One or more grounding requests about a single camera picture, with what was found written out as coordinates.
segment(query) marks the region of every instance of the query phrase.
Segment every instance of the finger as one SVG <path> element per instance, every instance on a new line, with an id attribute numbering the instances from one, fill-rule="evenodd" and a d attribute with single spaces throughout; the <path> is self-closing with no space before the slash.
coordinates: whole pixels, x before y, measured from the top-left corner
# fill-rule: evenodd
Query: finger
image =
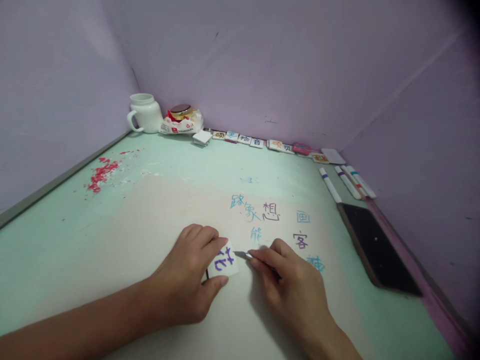
<path id="1" fill-rule="evenodd" d="M 284 278 L 288 273 L 289 261 L 271 248 L 248 251 L 254 258 L 266 263 Z"/>
<path id="2" fill-rule="evenodd" d="M 190 234 L 190 232 L 192 231 L 193 228 L 195 227 L 199 227 L 201 225 L 198 225 L 198 224 L 190 224 L 188 226 L 186 226 L 180 233 L 180 235 L 178 236 L 178 239 L 186 239 L 187 236 Z"/>
<path id="3" fill-rule="evenodd" d="M 295 251 L 288 246 L 288 244 L 280 238 L 276 238 L 270 245 L 270 249 L 276 251 L 284 258 L 292 259 L 297 256 Z"/>
<path id="4" fill-rule="evenodd" d="M 185 239 L 187 242 L 190 242 L 192 240 L 194 240 L 198 234 L 202 231 L 202 229 L 204 228 L 202 225 L 198 225 L 198 224 L 192 224 L 190 226 L 192 226 L 192 228 L 190 229 L 190 231 L 188 232 L 188 234 L 186 235 Z"/>
<path id="5" fill-rule="evenodd" d="M 223 288 L 229 282 L 228 276 L 215 276 L 203 283 L 201 286 L 201 301 L 203 306 L 205 306 L 206 311 L 210 309 L 210 305 L 214 301 L 215 297 L 219 293 L 220 289 Z"/>
<path id="6" fill-rule="evenodd" d="M 203 229 L 196 235 L 193 241 L 201 248 L 206 246 L 210 240 L 219 237 L 219 232 L 216 228 L 211 226 L 204 226 Z"/>
<path id="7" fill-rule="evenodd" d="M 210 241 L 201 252 L 205 260 L 205 269 L 210 265 L 213 259 L 219 254 L 220 250 L 229 242 L 226 237 L 217 237 Z"/>
<path id="8" fill-rule="evenodd" d="M 267 265 L 255 258 L 250 260 L 250 264 L 260 275 L 266 298 L 276 307 L 280 302 L 280 288 L 276 275 Z"/>

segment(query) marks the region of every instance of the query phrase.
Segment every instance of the left hand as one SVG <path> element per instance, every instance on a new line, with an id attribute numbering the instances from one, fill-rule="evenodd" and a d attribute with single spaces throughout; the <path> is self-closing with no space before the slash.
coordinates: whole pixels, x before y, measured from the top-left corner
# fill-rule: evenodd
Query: left hand
<path id="1" fill-rule="evenodd" d="M 144 308 L 143 333 L 201 322 L 229 281 L 216 276 L 201 283 L 207 267 L 227 244 L 217 229 L 191 224 L 183 229 L 158 269 L 138 283 Z"/>

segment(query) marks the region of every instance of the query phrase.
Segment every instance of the small square tile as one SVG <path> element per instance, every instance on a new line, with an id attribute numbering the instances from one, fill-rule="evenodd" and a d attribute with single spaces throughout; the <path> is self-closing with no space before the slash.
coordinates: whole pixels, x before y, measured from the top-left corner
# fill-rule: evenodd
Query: small square tile
<path id="1" fill-rule="evenodd" d="M 208 277 L 213 278 L 218 275 L 230 277 L 239 271 L 239 259 L 234 254 L 232 242 L 228 240 L 217 256 L 213 258 L 211 264 L 208 265 Z"/>
<path id="2" fill-rule="evenodd" d="M 209 131 L 199 131 L 195 135 L 193 135 L 193 141 L 197 141 L 203 144 L 208 144 L 211 138 L 212 134 Z"/>
<path id="3" fill-rule="evenodd" d="M 250 136 L 240 135 L 240 137 L 238 138 L 238 142 L 240 144 L 250 145 L 250 143 L 252 142 L 252 138 Z"/>
<path id="4" fill-rule="evenodd" d="M 257 139 L 257 138 L 252 137 L 250 146 L 254 147 L 254 148 L 258 148 L 258 149 L 263 149 L 264 148 L 264 141 L 262 139 Z"/>
<path id="5" fill-rule="evenodd" d="M 322 153 L 318 153 L 318 152 L 312 152 L 310 153 L 311 154 L 311 159 L 315 162 L 315 163 L 319 163 L 319 164 L 330 164 L 329 163 L 329 160 L 327 159 L 327 157 L 325 155 L 323 155 Z"/>
<path id="6" fill-rule="evenodd" d="M 239 133 L 238 132 L 233 132 L 233 131 L 227 131 L 226 132 L 225 141 L 228 141 L 229 143 L 236 144 L 238 140 L 239 140 Z"/>
<path id="7" fill-rule="evenodd" d="M 268 148 L 271 150 L 282 151 L 283 144 L 278 140 L 268 140 Z"/>
<path id="8" fill-rule="evenodd" d="M 223 132 L 223 131 L 214 131 L 213 132 L 213 135 L 212 135 L 212 139 L 215 139 L 215 140 L 225 140 L 225 135 L 227 133 L 226 132 Z"/>
<path id="9" fill-rule="evenodd" d="M 305 145 L 305 144 L 302 144 L 302 143 L 299 143 L 299 142 L 295 142 L 293 144 L 293 151 L 295 153 L 308 156 L 310 154 L 310 151 L 312 151 L 312 149 L 308 145 Z"/>
<path id="10" fill-rule="evenodd" d="M 295 154 L 293 151 L 292 151 L 292 145 L 287 145 L 287 144 L 283 144 L 281 146 L 281 150 L 280 150 L 282 153 L 286 153 L 286 154 Z"/>

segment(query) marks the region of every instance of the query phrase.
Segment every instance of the jar lid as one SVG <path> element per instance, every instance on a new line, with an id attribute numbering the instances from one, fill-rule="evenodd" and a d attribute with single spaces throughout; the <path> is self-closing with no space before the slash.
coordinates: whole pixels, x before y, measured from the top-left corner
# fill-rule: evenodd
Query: jar lid
<path id="1" fill-rule="evenodd" d="M 179 113 L 186 112 L 190 108 L 191 108 L 191 106 L 189 104 L 180 104 L 180 105 L 172 107 L 170 109 L 170 112 L 172 113 L 172 115 L 176 115 L 176 114 L 179 114 Z"/>

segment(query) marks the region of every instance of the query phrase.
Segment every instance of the white mug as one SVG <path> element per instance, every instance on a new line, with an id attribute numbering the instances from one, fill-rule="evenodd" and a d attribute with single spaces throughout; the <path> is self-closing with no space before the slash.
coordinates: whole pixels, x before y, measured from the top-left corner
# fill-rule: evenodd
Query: white mug
<path id="1" fill-rule="evenodd" d="M 155 101 L 154 96 L 150 94 L 133 94 L 130 96 L 131 111 L 126 116 L 128 124 L 136 133 L 158 133 L 162 124 L 162 112 L 160 105 Z M 132 117 L 135 116 L 139 128 L 135 128 L 132 123 Z"/>

